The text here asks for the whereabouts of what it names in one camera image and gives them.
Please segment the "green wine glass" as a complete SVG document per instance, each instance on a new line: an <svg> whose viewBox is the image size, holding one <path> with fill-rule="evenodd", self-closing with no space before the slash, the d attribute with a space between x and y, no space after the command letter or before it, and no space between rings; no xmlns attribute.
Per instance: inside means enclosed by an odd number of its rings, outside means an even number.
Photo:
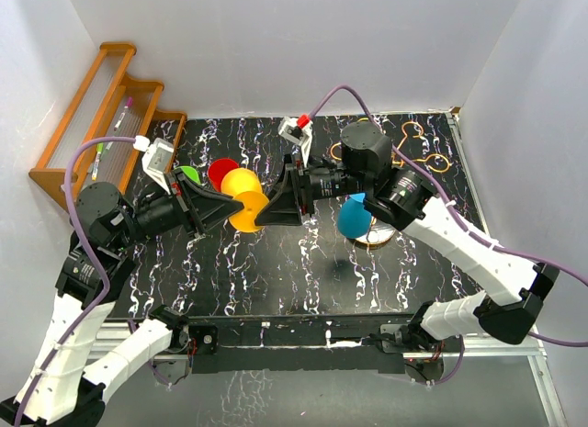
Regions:
<svg viewBox="0 0 588 427"><path fill-rule="evenodd" d="M184 175L189 180L191 180L192 182L196 183L197 185L200 185L201 184L197 169L195 169L194 167L189 166L189 165L179 166L179 169L184 173Z"/></svg>

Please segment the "red wine glass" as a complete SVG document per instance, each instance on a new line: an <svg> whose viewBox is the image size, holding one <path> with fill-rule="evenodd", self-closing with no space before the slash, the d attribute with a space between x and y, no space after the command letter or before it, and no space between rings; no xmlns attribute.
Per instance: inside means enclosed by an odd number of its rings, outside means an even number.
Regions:
<svg viewBox="0 0 588 427"><path fill-rule="evenodd" d="M212 187L220 192L221 183L224 177L232 170L239 167L239 164L230 158L220 158L215 160L207 171L208 179L212 184Z"/></svg>

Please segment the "yellow wine glass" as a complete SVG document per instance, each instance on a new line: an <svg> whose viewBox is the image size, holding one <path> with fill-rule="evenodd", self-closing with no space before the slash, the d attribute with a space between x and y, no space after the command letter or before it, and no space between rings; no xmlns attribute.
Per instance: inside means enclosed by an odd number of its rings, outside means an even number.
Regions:
<svg viewBox="0 0 588 427"><path fill-rule="evenodd" d="M258 176L246 168L236 168L222 179L221 192L243 204L243 209L229 217L231 225L240 232L260 231L255 224L257 215L267 206L269 199L263 193Z"/></svg>

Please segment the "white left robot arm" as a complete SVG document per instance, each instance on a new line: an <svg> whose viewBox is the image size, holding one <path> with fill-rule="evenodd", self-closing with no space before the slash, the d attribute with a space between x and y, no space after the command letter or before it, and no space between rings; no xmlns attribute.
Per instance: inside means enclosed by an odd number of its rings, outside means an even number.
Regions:
<svg viewBox="0 0 588 427"><path fill-rule="evenodd" d="M161 306L130 339L89 364L90 351L136 264L130 247L182 227L202 234L243 210L243 203L176 169L136 210L108 182L71 201L74 234L56 283L53 313L26 384L1 403L12 426L96 426L117 389L156 354L189 342L185 318Z"/></svg>

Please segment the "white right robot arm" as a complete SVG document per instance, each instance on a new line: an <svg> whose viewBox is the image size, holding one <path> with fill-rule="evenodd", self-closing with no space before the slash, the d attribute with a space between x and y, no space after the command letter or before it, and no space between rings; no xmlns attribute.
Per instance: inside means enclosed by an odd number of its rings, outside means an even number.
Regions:
<svg viewBox="0 0 588 427"><path fill-rule="evenodd" d="M392 162L393 144L369 121L347 125L341 133L339 163L310 156L311 124L285 117L279 135L300 147L287 154L257 226L299 226L319 199L363 194L371 216L419 240L455 264L481 292L448 302L425 302L396 333L397 344L428 351L452 336L487 333L517 345L529 334L560 271L484 245L484 233L450 214L441 190L422 169Z"/></svg>

